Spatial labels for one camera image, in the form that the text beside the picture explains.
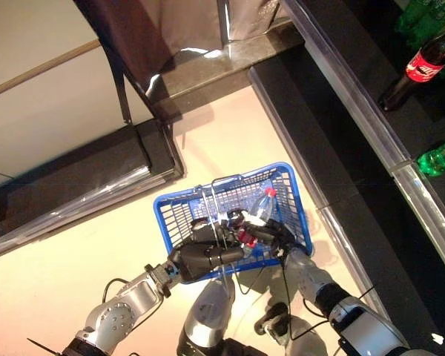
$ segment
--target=blue basket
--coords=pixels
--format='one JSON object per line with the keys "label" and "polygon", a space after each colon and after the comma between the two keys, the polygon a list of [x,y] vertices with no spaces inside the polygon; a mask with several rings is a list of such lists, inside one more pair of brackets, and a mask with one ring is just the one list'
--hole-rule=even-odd
{"label": "blue basket", "polygon": [[[250,209],[256,198],[268,187],[277,191],[272,219],[284,223],[306,247],[307,252],[312,254],[312,242],[294,171],[290,165],[278,162],[256,171],[217,179],[213,184],[220,212],[235,208]],[[190,235],[192,220],[208,216],[203,191],[210,215],[216,220],[217,210],[211,184],[198,185],[192,189],[165,194],[155,199],[154,211],[168,253],[171,252],[173,246]],[[226,266],[225,272],[230,274],[278,263],[277,259],[271,257],[268,246],[258,244],[251,256]],[[213,271],[205,275],[203,279],[215,277],[219,273],[220,271]]]}

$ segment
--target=red label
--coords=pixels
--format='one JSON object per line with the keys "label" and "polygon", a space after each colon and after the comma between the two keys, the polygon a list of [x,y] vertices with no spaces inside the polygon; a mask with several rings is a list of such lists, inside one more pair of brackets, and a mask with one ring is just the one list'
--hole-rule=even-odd
{"label": "red label", "polygon": [[421,52],[418,51],[407,65],[406,73],[410,79],[424,83],[433,78],[443,67],[443,65],[431,65],[428,61],[423,59]]}

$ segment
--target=black wire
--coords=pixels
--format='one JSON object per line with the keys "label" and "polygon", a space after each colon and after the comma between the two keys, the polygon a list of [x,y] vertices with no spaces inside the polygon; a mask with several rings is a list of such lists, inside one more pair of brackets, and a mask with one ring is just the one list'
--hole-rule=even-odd
{"label": "black wire", "polygon": [[311,330],[315,329],[316,327],[324,324],[324,323],[328,323],[327,320],[324,321],[320,321],[318,324],[314,324],[311,328],[305,330],[304,332],[302,332],[300,335],[293,337],[292,333],[291,333],[291,309],[290,309],[290,294],[289,294],[289,285],[287,284],[287,277],[285,276],[285,269],[283,268],[283,265],[281,265],[282,267],[282,275],[283,275],[283,283],[285,284],[285,291],[287,292],[287,307],[289,309],[289,333],[290,333],[290,340],[295,341],[296,339],[298,339],[299,337],[302,337],[305,334],[308,334]]}
{"label": "black wire", "polygon": [[153,314],[155,314],[156,313],[156,311],[158,310],[158,309],[160,309],[160,306],[162,306],[162,304],[163,304],[163,300],[165,300],[165,299],[163,299],[163,296],[162,296],[162,301],[160,302],[160,304],[150,313],[150,315],[148,315],[144,320],[142,320],[140,323],[138,323],[138,324],[136,324],[135,326],[134,326],[134,328],[132,329],[132,330],[130,330],[129,331],[129,335],[131,334],[131,332],[133,332],[136,328],[138,328],[139,326],[141,326],[145,321],[147,321],[148,319],[150,319],[150,317],[153,315]]}
{"label": "black wire", "polygon": [[306,299],[305,298],[303,298],[303,305],[305,306],[306,310],[311,312],[313,315],[316,315],[317,317],[322,317],[322,318],[325,317],[323,314],[317,313],[317,312],[313,311],[311,308],[309,308],[309,306],[306,304]]}
{"label": "black wire", "polygon": [[336,351],[334,352],[333,356],[338,355],[338,352],[341,350],[341,346],[338,346],[338,348],[336,349]]}
{"label": "black wire", "polygon": [[364,293],[362,293],[362,295],[359,296],[358,299],[361,299],[361,298],[364,297],[366,294],[368,294],[372,289],[374,289],[375,286],[376,286],[376,285],[373,284],[373,285],[371,286],[371,288],[369,288],[367,291],[365,291]]}
{"label": "black wire", "polygon": [[252,281],[251,285],[248,287],[247,291],[245,291],[245,292],[243,291],[243,287],[240,285],[240,281],[239,281],[239,277],[237,276],[237,273],[234,273],[234,274],[236,275],[237,285],[239,286],[239,290],[240,290],[240,292],[241,292],[242,294],[247,295],[247,294],[251,291],[252,287],[253,287],[254,284],[255,284],[255,281],[256,281],[257,278],[259,278],[259,276],[262,274],[264,268],[265,268],[265,266],[263,266],[263,267],[259,270],[259,273],[258,273],[257,276],[254,278],[254,280]]}
{"label": "black wire", "polygon": [[122,278],[114,278],[113,280],[110,280],[109,283],[104,288],[104,293],[102,294],[102,302],[105,303],[105,300],[107,299],[107,292],[109,290],[109,287],[114,282],[122,282],[122,283],[128,283],[128,280],[123,280]]}

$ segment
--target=red bottle cap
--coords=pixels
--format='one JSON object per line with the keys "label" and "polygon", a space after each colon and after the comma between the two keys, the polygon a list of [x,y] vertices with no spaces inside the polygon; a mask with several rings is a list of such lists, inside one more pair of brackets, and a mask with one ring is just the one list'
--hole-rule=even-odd
{"label": "red bottle cap", "polygon": [[275,197],[277,195],[277,192],[273,188],[267,188],[266,189],[266,195],[268,195],[269,197],[273,198],[273,197]]}

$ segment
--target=floor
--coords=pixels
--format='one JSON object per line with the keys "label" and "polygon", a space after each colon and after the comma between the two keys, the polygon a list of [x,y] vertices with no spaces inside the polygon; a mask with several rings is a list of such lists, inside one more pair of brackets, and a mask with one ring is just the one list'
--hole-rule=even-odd
{"label": "floor", "polygon": [[[26,337],[63,350],[99,303],[107,281],[132,279],[146,264],[165,261],[167,254],[153,212],[153,201],[160,194],[277,161],[290,163],[251,87],[185,114],[175,124],[174,136],[187,171],[184,179],[0,257],[0,355],[40,355]],[[299,177],[297,182],[314,241],[314,261],[344,289],[359,295]],[[278,268],[265,270],[261,278],[273,280],[279,273]],[[203,281],[175,287],[162,308],[113,354],[174,355],[185,317],[204,285]],[[271,297],[285,300],[281,284],[271,293],[251,291],[244,296],[237,291],[225,336],[268,355],[283,355],[283,348],[253,331]],[[301,306],[297,295],[292,313],[312,325],[319,321]],[[332,355],[337,335],[326,324],[317,331]]]}

